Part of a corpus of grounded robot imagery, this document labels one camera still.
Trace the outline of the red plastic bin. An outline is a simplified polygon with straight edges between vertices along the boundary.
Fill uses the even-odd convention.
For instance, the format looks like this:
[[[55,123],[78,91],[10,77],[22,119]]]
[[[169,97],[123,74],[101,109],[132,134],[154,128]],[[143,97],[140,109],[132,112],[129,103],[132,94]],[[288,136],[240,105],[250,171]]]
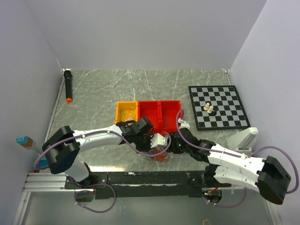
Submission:
[[[162,125],[160,132],[176,132],[176,115],[181,109],[181,103],[179,100],[162,100],[161,114],[162,114]]]
[[[154,133],[162,132],[162,113],[159,101],[138,101],[138,119],[146,117],[154,127]]]

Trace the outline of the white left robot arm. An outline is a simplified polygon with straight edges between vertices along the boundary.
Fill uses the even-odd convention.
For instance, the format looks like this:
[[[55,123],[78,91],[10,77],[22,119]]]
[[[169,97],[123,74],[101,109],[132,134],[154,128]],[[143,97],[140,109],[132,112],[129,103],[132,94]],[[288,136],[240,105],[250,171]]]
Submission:
[[[88,188],[93,177],[87,164],[76,159],[78,154],[97,147],[125,143],[134,143],[138,151],[148,151],[153,132],[153,124],[146,117],[88,131],[71,130],[70,126],[64,126],[44,143],[42,149],[52,174],[65,173],[81,188]]]

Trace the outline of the yellow plastic bin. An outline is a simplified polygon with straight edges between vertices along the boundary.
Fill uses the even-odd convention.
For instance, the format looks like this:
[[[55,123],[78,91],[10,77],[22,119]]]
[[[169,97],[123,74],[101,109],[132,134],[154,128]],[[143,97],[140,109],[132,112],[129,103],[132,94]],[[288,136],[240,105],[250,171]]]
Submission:
[[[115,124],[138,120],[138,102],[137,101],[117,101]]]

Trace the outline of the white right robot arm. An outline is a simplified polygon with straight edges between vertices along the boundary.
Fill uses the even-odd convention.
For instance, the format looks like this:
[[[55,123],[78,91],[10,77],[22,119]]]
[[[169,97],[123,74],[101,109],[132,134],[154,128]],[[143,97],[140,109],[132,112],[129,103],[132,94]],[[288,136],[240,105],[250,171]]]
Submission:
[[[174,154],[187,153],[196,161],[205,162],[205,183],[240,186],[258,192],[265,200],[281,205],[288,193],[291,176],[274,157],[250,157],[226,149],[212,141],[197,139],[187,128],[171,133]]]

